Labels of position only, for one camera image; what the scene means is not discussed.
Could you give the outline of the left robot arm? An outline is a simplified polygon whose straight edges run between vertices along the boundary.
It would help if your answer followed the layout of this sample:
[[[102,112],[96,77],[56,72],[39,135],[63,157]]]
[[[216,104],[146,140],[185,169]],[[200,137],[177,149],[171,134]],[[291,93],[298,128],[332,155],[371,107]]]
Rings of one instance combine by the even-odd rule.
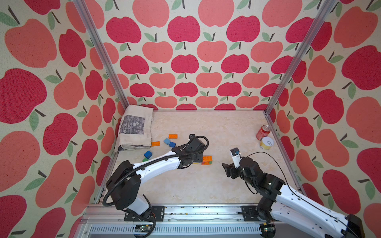
[[[106,182],[107,193],[102,205],[115,206],[117,210],[148,221],[153,216],[153,207],[145,195],[139,195],[140,186],[165,172],[189,167],[203,158],[208,147],[207,137],[191,134],[186,144],[175,146],[162,156],[141,163],[122,162]]]

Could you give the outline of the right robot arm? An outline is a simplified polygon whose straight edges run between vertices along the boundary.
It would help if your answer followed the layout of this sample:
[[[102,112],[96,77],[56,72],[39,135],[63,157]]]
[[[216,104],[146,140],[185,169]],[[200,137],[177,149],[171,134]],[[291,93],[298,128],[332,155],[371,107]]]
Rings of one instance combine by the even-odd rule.
[[[232,164],[222,164],[227,177],[241,178],[262,196],[247,215],[262,221],[281,221],[314,238],[363,238],[362,220],[324,207],[291,188],[279,177],[264,173],[249,157],[236,156]]]

